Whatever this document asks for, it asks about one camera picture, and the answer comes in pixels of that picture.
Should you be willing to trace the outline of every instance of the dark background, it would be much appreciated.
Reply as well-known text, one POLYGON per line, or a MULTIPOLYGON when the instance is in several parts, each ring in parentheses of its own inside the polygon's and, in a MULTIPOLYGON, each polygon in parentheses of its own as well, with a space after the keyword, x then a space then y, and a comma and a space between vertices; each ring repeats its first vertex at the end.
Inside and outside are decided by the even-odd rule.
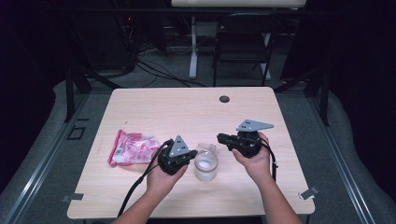
MULTIPOLYGON (((299 76, 317 66, 332 39, 340 34, 340 24, 346 25, 347 32, 342 34, 343 41, 332 60, 330 88, 349 116, 361 160, 395 201, 395 5, 392 1, 364 0, 356 4, 311 0, 307 8, 345 11, 347 16, 339 23, 301 21, 282 77, 299 76)), ((105 39, 111 43, 104 44, 105 40, 100 41, 102 35, 98 35, 96 46, 87 46, 81 31, 78 34, 82 35, 82 42, 78 42, 59 15, 42 14, 35 1, 3 1, 0 10, 3 191, 47 120, 55 100, 52 88, 64 80, 70 57, 91 67, 87 49, 106 52, 103 48, 110 46, 123 53, 124 47, 120 44, 120 33, 114 33, 117 32, 114 21, 106 22, 107 25, 91 21, 87 27, 79 27, 107 34, 105 39)), ((115 59, 95 60, 98 64, 124 66, 124 57, 115 59)))

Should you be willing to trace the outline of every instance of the gray floor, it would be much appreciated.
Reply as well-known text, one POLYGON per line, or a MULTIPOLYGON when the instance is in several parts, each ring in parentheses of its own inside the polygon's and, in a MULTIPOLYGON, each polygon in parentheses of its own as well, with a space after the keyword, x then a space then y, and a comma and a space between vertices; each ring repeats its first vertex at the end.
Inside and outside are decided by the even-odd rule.
MULTIPOLYGON (((272 78, 267 81, 266 86, 274 88, 282 84, 279 76, 291 39, 292 36, 281 36, 277 40, 270 66, 272 78)), ((207 43, 210 41, 204 41, 199 48, 198 78, 194 81, 211 86, 213 48, 207 43)), ((186 48, 176 47, 170 48, 166 55, 158 50, 150 50, 139 55, 139 60, 164 71, 162 66, 176 77, 190 81, 190 52, 186 48)), ((260 69, 252 72, 251 67, 252 65, 222 65, 220 75, 233 78, 219 80, 219 86, 260 86, 259 80, 246 79, 247 73, 252 78, 260 75, 260 69)), ((111 80, 125 88, 186 87, 180 81, 149 75, 139 67, 127 76, 111 80)), ((57 93, 55 107, 21 168, 0 196, 1 222, 81 223, 81 220, 67 217, 68 203, 61 202, 61 198, 74 192, 111 93, 108 87, 96 80, 91 80, 91 84, 91 94, 81 95, 76 92, 77 113, 68 124, 64 124, 64 83, 54 88, 57 93), (70 140, 70 136, 67 139, 73 127, 84 128, 80 140, 70 140)), ((316 211, 311 216, 310 223, 396 223, 396 206, 375 184, 360 162, 353 146, 347 115, 338 99, 333 94, 330 95, 330 126, 323 127, 318 119, 317 99, 305 98, 303 88, 304 83, 298 84, 287 92, 278 93, 276 99, 308 186, 316 186, 320 190, 314 200, 316 211), (344 169, 340 170, 337 166, 339 162, 334 158, 334 145, 329 134, 345 159, 344 169), (350 189, 350 182, 344 178, 345 168, 352 174, 353 184, 356 184, 358 190, 350 189), (359 200, 353 199, 356 192, 359 193, 359 200)))

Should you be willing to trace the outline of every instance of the black handheld controller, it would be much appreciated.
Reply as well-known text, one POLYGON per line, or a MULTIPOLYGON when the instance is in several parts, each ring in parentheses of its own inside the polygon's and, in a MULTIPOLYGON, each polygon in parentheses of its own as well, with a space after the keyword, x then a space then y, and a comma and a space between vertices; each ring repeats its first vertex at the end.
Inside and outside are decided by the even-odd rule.
POLYGON ((183 139, 178 135, 165 142, 166 147, 158 155, 161 169, 169 175, 174 175, 181 167, 190 164, 197 155, 197 150, 189 150, 183 139))
POLYGON ((238 132, 237 135, 219 133, 218 141, 226 145, 230 151, 233 148, 237 149, 246 158, 256 156, 262 148, 262 140, 258 132, 238 132))

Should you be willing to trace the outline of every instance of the hand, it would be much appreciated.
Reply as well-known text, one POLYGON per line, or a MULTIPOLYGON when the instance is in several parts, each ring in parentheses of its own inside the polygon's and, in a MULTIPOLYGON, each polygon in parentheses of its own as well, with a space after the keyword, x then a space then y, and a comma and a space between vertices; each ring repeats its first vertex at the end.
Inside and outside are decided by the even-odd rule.
MULTIPOLYGON (((158 157, 152 164, 158 164, 158 157)), ((155 167, 148 173, 147 179, 147 193, 152 193, 159 200, 162 200, 173 188, 176 182, 186 173, 187 165, 183 166, 174 175, 169 175, 164 172, 160 166, 155 167)))
MULTIPOLYGON (((267 136, 265 136, 265 134, 259 133, 259 136, 267 143, 269 143, 268 138, 267 136)), ((271 177, 270 153, 265 147, 262 147, 259 154, 252 158, 244 157, 237 149, 233 149, 233 155, 239 163, 245 166, 247 174, 253 179, 253 181, 257 185, 262 183, 262 181, 268 176, 271 177)))

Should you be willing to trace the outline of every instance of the person's right hand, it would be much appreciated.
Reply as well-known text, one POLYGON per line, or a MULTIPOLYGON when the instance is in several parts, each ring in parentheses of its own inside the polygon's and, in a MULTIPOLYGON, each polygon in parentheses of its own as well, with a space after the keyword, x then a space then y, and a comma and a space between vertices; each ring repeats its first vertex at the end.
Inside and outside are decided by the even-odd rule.
MULTIPOLYGON (((259 136, 269 143, 265 134, 259 133, 259 136)), ((265 147, 262 147, 259 154, 252 158, 244 157, 237 149, 233 149, 233 155, 239 163, 245 166, 247 174, 257 185, 268 177, 272 178, 270 173, 270 153, 265 147)))

